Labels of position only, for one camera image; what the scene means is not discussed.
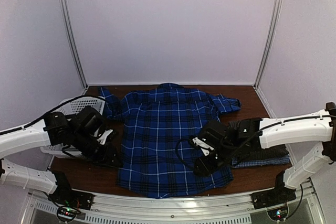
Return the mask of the blue plaid long sleeve shirt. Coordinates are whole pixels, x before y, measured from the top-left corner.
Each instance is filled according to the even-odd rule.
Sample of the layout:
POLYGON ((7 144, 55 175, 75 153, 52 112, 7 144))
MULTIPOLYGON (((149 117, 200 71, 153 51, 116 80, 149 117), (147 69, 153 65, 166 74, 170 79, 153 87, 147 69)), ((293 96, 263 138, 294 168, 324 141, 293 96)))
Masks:
POLYGON ((105 87, 98 92, 106 101, 103 115, 124 125, 119 187, 161 199, 200 194, 233 180, 229 167, 207 177, 196 176, 193 165, 202 153, 188 139, 208 121, 239 111, 238 99, 174 83, 131 91, 122 99, 105 87))

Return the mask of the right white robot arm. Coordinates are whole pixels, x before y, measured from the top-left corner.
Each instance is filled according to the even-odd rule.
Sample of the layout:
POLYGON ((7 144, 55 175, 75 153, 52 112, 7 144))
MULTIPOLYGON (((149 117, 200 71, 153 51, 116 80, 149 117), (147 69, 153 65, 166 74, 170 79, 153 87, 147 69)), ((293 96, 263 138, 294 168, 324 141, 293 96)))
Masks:
POLYGON ((249 157, 252 151, 312 141, 316 142, 315 147, 301 161, 277 175, 269 199, 279 204, 289 191, 324 165, 335 162, 335 103, 327 103, 318 112, 282 119, 253 118, 228 125, 211 120, 198 136, 190 139, 190 144, 203 152, 194 163, 194 173, 209 176, 234 159, 249 157))

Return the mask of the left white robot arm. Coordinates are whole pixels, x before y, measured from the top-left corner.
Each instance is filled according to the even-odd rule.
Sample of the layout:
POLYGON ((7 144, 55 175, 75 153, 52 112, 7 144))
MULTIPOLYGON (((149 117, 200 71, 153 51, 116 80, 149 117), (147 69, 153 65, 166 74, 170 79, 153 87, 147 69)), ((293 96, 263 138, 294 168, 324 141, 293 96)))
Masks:
POLYGON ((121 168, 122 160, 109 141, 111 136, 106 119, 90 106, 73 115, 48 112, 27 125, 2 131, 1 184, 39 190, 71 205, 76 197, 65 174, 20 166, 6 157, 36 147, 63 144, 73 146, 97 166, 121 168))

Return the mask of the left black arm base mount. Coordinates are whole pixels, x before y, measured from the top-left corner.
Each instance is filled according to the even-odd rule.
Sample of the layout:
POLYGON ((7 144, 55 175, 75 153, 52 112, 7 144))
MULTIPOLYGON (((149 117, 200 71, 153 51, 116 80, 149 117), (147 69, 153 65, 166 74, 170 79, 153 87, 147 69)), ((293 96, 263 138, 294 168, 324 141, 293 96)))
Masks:
POLYGON ((72 189, 66 175, 62 172, 51 172, 56 179, 56 189, 49 198, 61 205, 90 210, 93 194, 72 189))

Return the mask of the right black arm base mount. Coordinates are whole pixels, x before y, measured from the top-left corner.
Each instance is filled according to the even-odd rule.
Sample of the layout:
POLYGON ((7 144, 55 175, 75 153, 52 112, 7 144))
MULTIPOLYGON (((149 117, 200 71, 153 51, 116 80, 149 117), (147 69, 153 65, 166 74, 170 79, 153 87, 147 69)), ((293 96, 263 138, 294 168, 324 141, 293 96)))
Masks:
POLYGON ((255 209, 268 208, 296 199, 296 190, 285 187, 285 182, 283 181, 284 173, 284 171, 280 172, 276 176, 275 187, 273 189, 251 194, 255 209))

